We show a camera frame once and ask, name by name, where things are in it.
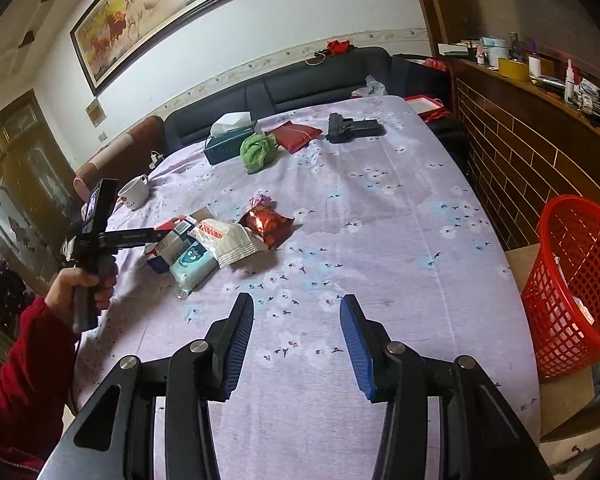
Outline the red sleeve forearm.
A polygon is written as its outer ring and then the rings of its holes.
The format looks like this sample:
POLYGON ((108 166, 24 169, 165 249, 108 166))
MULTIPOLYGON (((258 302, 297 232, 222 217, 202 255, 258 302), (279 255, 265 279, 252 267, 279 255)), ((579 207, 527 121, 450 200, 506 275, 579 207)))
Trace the red sleeve forearm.
POLYGON ((0 370, 0 479, 35 479, 58 445, 75 345, 43 298, 24 310, 0 370))

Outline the left hand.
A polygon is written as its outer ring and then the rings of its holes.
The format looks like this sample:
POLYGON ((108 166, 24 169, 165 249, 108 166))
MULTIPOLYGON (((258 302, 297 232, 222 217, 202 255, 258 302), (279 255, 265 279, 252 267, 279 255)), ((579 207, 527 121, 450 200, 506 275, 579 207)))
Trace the left hand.
POLYGON ((93 300, 93 307, 97 311, 105 311, 114 296, 117 276, 118 267, 113 256, 102 257, 95 274, 77 266, 62 269, 50 286, 44 302, 56 318, 72 327, 79 294, 84 292, 88 299, 93 300))

